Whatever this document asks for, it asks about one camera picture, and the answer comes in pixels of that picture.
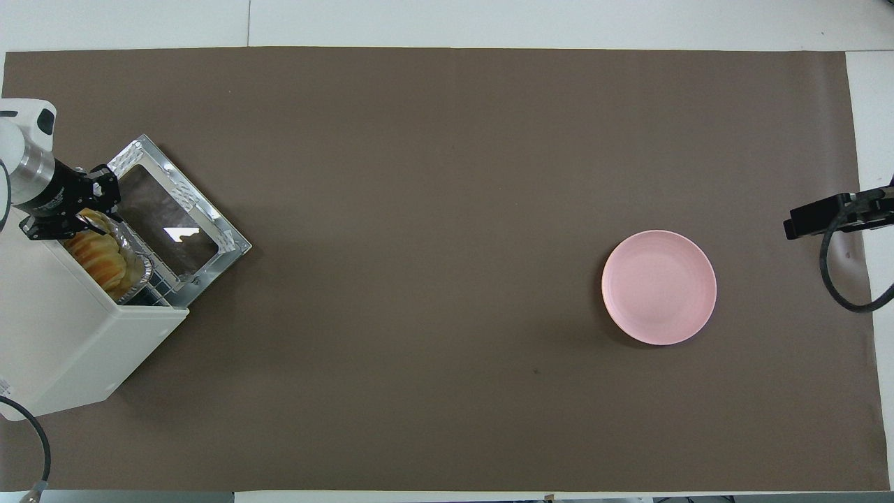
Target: bread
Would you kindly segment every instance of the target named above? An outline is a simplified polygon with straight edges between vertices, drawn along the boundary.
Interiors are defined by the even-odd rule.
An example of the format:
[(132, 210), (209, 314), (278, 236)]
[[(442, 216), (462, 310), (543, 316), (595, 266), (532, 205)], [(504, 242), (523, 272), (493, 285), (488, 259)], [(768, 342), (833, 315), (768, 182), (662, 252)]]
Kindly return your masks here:
[[(90, 209), (80, 213), (90, 222), (109, 231), (105, 218)], [(120, 246), (111, 234), (82, 231), (64, 243), (65, 249), (106, 292), (112, 292), (124, 278), (126, 264)]]

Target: brown paper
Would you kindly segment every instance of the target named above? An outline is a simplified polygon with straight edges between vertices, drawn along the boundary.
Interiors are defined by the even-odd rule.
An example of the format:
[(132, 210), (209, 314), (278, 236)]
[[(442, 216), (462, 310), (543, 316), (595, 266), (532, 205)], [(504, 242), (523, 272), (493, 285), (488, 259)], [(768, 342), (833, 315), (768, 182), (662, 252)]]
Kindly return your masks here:
[[(782, 229), (858, 186), (840, 53), (12, 53), (5, 78), (57, 106), (62, 161), (146, 133), (255, 245), (108, 400), (41, 418), (56, 488), (888, 488), (872, 319)], [(717, 274), (670, 347), (597, 287), (651, 228)], [(25, 489), (36, 441), (0, 429)]]

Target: pink plate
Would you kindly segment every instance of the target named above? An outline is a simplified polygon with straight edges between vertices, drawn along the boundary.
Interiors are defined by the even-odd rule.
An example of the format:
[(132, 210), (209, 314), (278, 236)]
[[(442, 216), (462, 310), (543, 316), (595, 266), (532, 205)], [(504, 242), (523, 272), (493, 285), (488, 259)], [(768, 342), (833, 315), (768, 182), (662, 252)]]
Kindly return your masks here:
[(633, 234), (609, 255), (605, 308), (618, 326), (647, 344), (676, 344), (704, 327), (717, 300), (717, 278), (701, 248), (670, 231)]

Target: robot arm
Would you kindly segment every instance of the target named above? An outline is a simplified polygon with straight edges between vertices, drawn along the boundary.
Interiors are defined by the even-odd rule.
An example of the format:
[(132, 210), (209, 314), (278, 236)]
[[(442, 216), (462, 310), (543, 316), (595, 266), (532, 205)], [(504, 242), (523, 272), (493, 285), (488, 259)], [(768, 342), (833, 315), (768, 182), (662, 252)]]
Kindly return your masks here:
[(108, 166), (90, 173), (54, 158), (55, 107), (40, 99), (0, 99), (0, 229), (14, 206), (29, 214), (19, 227), (29, 239), (64, 239), (93, 229), (85, 208), (114, 216), (118, 180)]

